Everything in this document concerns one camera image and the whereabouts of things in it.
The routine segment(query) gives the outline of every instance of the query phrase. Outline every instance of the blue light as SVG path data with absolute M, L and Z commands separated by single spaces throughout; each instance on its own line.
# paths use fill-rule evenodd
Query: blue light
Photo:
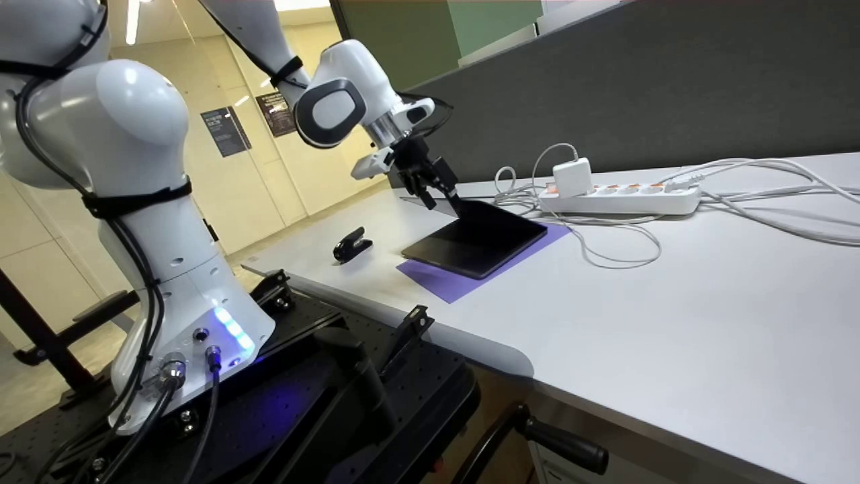
M 216 320 L 237 339 L 237 344 L 245 351 L 255 349 L 253 339 L 242 330 L 242 324 L 233 320 L 233 315 L 229 308 L 216 307 Z

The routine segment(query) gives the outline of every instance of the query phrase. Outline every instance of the floor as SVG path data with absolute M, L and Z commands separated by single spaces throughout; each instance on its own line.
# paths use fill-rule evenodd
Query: floor
M 237 280 L 242 287 L 253 287 L 259 283 L 255 275 L 233 265 Z M 119 344 L 124 339 L 124 330 L 115 324 L 101 324 L 79 344 L 73 344 L 73 354 L 91 370 L 101 370 L 112 354 L 119 351 Z M 9 339 L 0 334 L 0 435 L 18 428 L 22 421 L 32 418 L 36 413 L 50 408 L 66 383 L 62 377 L 49 366 L 22 366 L 14 358 L 14 349 Z

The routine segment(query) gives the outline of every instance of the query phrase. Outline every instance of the white table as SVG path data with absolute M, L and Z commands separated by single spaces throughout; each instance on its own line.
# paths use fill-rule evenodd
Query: white table
M 840 185 L 860 185 L 860 152 L 796 160 Z M 612 172 L 599 180 L 656 180 L 664 172 Z M 707 187 L 777 183 L 789 176 L 737 172 Z M 860 221 L 860 207 L 834 195 L 780 207 Z M 298 287 L 386 322 L 428 304 L 439 320 L 432 340 L 500 370 L 534 377 L 789 479 L 857 480 L 860 249 L 702 211 L 651 222 L 664 256 L 644 268 L 593 268 L 577 240 L 561 236 L 464 297 L 443 304 L 396 265 L 404 264 L 401 248 L 447 221 L 451 217 L 404 202 L 396 190 L 373 190 L 290 229 L 245 265 L 285 268 Z M 373 248 L 347 265 L 333 264 L 331 248 L 358 226 L 366 226 Z M 584 234 L 604 252 L 648 252 L 627 230 Z

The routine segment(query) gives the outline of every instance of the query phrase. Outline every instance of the white power strip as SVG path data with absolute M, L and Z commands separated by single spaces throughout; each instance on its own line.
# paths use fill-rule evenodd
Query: white power strip
M 537 193 L 541 211 L 568 214 L 672 214 L 682 217 L 697 211 L 699 190 L 664 183 L 609 183 L 591 185 L 581 195 L 558 195 L 557 185 Z

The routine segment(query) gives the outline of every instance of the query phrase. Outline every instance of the gray wall panel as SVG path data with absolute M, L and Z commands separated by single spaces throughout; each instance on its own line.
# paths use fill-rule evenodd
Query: gray wall panel
M 557 139 L 597 170 L 860 151 L 860 3 L 638 0 L 417 92 L 462 180 Z

